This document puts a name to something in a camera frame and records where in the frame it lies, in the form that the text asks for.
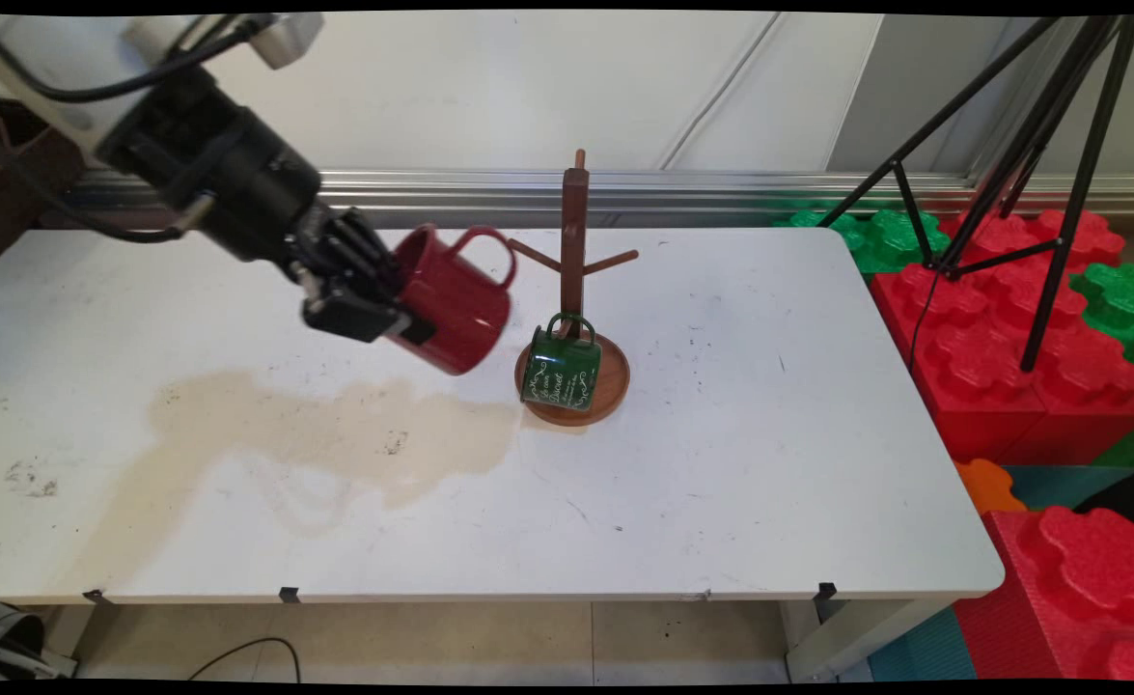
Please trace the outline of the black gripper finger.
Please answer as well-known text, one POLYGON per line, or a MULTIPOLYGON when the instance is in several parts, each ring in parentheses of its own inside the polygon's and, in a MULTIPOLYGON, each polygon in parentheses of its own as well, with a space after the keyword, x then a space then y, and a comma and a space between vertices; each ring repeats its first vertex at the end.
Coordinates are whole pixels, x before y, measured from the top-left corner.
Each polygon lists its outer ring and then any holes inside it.
POLYGON ((421 317, 407 304, 382 293, 359 293, 342 277, 302 276, 302 320, 323 333, 372 344, 380 338, 401 338, 413 345, 428 344, 437 334, 434 322, 421 317))
POLYGON ((359 261, 353 260, 353 263, 365 266, 365 271, 383 291, 401 291, 400 263, 393 256, 393 252, 387 249, 386 241, 381 240, 362 210, 349 207, 337 212, 331 217, 328 229, 331 230, 329 236, 335 241, 340 241, 353 256, 359 257, 359 261))

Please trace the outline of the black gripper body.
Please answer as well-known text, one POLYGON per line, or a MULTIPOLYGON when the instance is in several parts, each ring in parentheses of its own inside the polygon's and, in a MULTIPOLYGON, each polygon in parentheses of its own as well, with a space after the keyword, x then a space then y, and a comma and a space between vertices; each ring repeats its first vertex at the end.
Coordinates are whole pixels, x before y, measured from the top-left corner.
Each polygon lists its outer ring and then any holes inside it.
POLYGON ((205 68, 156 84, 98 146, 98 161, 138 177, 181 215, 210 201, 193 228, 242 263, 266 261, 286 277, 301 264, 319 276, 338 261, 316 249, 322 177, 249 107, 236 104, 205 68))

